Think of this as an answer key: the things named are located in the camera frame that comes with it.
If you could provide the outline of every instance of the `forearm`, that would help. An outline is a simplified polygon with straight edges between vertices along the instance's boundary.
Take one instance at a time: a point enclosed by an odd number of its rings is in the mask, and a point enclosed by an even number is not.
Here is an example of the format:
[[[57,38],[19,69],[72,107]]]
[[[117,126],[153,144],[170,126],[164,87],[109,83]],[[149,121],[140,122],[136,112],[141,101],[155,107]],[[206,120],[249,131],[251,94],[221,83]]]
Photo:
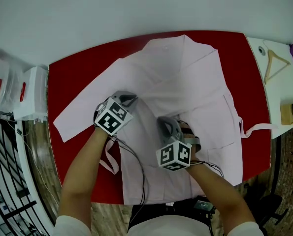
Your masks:
[[[96,182],[100,156],[108,134],[97,128],[72,162],[62,193],[90,196]]]
[[[209,201],[220,212],[226,234],[244,222],[254,221],[242,196],[225,179],[204,164],[190,166],[187,171],[200,185]]]

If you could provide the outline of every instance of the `fiducial marker cube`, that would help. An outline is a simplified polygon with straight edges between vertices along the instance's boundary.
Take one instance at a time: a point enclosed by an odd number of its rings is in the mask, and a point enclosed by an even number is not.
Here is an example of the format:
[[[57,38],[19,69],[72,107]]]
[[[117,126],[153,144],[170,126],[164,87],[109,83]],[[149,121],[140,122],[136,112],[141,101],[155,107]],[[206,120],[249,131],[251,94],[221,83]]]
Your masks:
[[[95,124],[111,136],[133,119],[133,116],[112,98],[108,98],[98,110]]]
[[[175,141],[156,151],[158,165],[170,171],[190,166],[191,144]]]

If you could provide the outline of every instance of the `wooden hanger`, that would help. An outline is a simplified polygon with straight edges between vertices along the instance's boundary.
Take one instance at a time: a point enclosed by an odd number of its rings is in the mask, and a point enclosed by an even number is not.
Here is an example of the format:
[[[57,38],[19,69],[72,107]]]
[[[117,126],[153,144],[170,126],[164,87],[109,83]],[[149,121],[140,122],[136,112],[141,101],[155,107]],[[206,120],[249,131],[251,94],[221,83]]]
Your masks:
[[[268,63],[268,67],[267,67],[266,72],[265,72],[264,84],[267,84],[268,81],[269,81],[270,79],[272,79],[275,75],[277,75],[279,72],[281,72],[285,67],[287,67],[288,65],[291,64],[291,63],[288,62],[286,59],[281,58],[280,56],[277,56],[277,55],[275,54],[275,52],[272,51],[272,50],[268,50],[268,57],[269,57],[269,63]],[[284,63],[286,63],[286,65],[283,66],[283,67],[282,67],[280,70],[278,70],[277,72],[275,72],[271,77],[269,77],[269,75],[270,75],[270,70],[271,70],[271,65],[272,65],[272,59],[273,59],[273,58],[276,58],[276,59],[278,59],[278,60],[280,60],[280,61],[283,61]]]

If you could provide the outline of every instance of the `plastic container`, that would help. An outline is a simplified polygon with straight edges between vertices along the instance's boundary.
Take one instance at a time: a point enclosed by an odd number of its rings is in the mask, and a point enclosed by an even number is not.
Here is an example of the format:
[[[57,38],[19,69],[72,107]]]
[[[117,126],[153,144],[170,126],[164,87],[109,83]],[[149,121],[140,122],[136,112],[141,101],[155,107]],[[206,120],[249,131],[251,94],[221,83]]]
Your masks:
[[[0,112],[12,112],[20,102],[23,72],[0,59]]]

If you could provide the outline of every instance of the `pink fabric strap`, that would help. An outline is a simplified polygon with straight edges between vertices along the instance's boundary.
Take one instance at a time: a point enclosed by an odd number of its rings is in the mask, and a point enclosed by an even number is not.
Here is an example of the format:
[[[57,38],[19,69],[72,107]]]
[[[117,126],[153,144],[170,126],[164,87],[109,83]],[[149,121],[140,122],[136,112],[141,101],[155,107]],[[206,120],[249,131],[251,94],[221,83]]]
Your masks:
[[[100,160],[99,163],[103,167],[105,167],[108,171],[110,171],[112,174],[115,175],[119,171],[119,165],[118,165],[116,159],[114,159],[113,156],[108,153],[108,151],[111,149],[111,147],[113,146],[113,144],[114,144],[114,141],[113,140],[110,140],[109,142],[107,142],[106,149],[105,149],[105,153],[106,153],[107,159],[108,159],[109,163],[111,164],[111,167],[112,168],[110,168],[109,165],[105,161],[103,161],[103,160]]]
[[[244,132],[244,122],[243,119],[241,117],[239,117],[239,123],[240,123],[240,136],[241,138],[248,138],[250,137],[251,133],[254,130],[260,130],[260,129],[277,129],[278,126],[275,124],[271,124],[271,123],[260,123],[260,124],[256,124],[255,126],[251,127],[250,129],[247,130],[246,134]]]

